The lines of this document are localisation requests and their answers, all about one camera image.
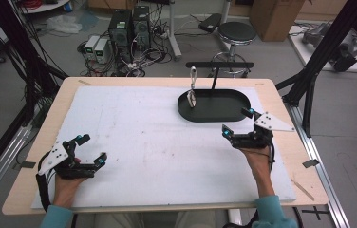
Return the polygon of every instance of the human arm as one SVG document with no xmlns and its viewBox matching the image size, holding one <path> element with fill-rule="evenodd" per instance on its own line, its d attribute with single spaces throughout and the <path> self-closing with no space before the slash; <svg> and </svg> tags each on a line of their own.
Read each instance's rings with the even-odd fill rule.
<svg viewBox="0 0 357 228">
<path fill-rule="evenodd" d="M 41 228 L 65 228 L 72 217 L 71 207 L 78 186 L 85 179 L 65 180 L 55 176 L 55 195 L 53 204 L 48 207 L 40 225 Z"/>
<path fill-rule="evenodd" d="M 259 221 L 253 228 L 297 227 L 292 219 L 285 218 L 279 197 L 275 195 L 270 175 L 270 148 L 240 149 L 252 169 L 259 199 L 255 201 Z"/>
</svg>

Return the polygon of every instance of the human hand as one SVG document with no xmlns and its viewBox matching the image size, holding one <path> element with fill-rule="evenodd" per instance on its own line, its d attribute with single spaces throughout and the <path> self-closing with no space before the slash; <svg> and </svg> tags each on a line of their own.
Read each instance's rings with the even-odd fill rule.
<svg viewBox="0 0 357 228">
<path fill-rule="evenodd" d="M 79 185 L 86 180 L 81 179 L 62 179 L 58 174 L 55 175 L 55 194 L 53 205 L 70 208 L 78 190 Z"/>
<path fill-rule="evenodd" d="M 240 151 L 246 156 L 252 169 L 259 197 L 274 195 L 270 176 L 270 148 L 268 146 L 263 149 L 241 148 Z"/>
</svg>

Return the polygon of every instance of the black oval base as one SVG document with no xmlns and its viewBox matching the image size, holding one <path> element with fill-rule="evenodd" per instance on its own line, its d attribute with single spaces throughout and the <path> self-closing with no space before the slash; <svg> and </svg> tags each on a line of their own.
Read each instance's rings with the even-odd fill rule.
<svg viewBox="0 0 357 228">
<path fill-rule="evenodd" d="M 241 108 L 250 109 L 249 99 L 233 89 L 194 89 L 196 106 L 191 107 L 187 92 L 178 98 L 178 112 L 187 121 L 196 123 L 238 122 L 246 118 Z"/>
</svg>

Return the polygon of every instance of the black stool seat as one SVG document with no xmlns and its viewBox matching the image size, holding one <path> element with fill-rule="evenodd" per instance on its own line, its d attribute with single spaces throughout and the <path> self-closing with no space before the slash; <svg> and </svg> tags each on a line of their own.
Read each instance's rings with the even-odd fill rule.
<svg viewBox="0 0 357 228">
<path fill-rule="evenodd" d="M 226 22 L 217 29 L 220 36 L 226 39 L 227 43 L 250 43 L 256 36 L 253 27 L 241 22 Z"/>
</svg>

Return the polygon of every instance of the teal sleeve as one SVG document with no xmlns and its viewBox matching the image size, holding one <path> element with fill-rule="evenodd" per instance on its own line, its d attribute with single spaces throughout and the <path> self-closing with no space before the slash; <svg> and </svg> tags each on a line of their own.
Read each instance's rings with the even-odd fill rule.
<svg viewBox="0 0 357 228">
<path fill-rule="evenodd" d="M 65 228 L 71 217 L 71 210 L 50 205 L 40 228 Z"/>
<path fill-rule="evenodd" d="M 278 196 L 268 196 L 255 201 L 259 221 L 253 223 L 253 228 L 297 228 L 293 219 L 285 218 Z"/>
</svg>

